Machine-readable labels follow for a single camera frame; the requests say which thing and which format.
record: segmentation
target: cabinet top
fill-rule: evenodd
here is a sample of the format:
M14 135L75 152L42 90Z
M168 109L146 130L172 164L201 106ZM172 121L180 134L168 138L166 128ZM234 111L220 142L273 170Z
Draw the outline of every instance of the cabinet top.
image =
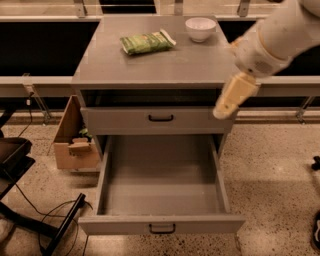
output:
M205 42L189 38L183 16L104 17L73 77L75 88L222 87L233 56L220 26ZM169 51L128 56L120 38L166 30L177 42Z

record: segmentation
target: green package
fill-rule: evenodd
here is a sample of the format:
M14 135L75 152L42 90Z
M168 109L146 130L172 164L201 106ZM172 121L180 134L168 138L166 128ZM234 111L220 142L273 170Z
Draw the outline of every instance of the green package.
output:
M176 42L163 29L150 34L121 37L120 41L124 51L129 55L166 51L176 45Z

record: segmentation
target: drawer handle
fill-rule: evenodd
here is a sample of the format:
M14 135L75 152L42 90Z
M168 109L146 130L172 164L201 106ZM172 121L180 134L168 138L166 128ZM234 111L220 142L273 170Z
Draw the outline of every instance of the drawer handle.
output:
M176 232L176 224L172 225L172 230L169 231L153 231L152 230L152 224L149 224L149 232L153 235L169 235Z
M168 118L155 118L152 115L148 116L150 122L171 122L174 118L173 115L170 115Z

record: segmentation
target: white bowl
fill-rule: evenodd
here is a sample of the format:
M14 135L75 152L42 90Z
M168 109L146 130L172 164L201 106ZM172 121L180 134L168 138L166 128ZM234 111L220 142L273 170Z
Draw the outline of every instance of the white bowl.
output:
M216 30L217 23L208 18L191 18L186 21L186 29L190 38L197 42L204 42Z

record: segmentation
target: speckled floor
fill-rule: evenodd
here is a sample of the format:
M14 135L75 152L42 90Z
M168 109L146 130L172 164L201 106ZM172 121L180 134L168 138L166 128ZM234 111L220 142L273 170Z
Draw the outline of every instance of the speckled floor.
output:
M3 128L17 136L25 124ZM94 203L97 173L58 170L51 143L57 130L31 125L23 137L33 142L36 163L19 181L21 189L41 212L79 193ZM310 165L320 154L320 124L237 124L227 139L221 168L232 213L246 217L234 234L90 236L85 255L317 255L310 246L314 214L320 210L320 173ZM13 188L2 200L21 214L41 220ZM59 214L67 211L63 208ZM90 215L84 208L81 215ZM49 223L58 221L48 218ZM66 255L76 235L69 229L54 255ZM79 228L69 255L82 255L86 235ZM0 255L41 255L38 235L15 228L0 245Z

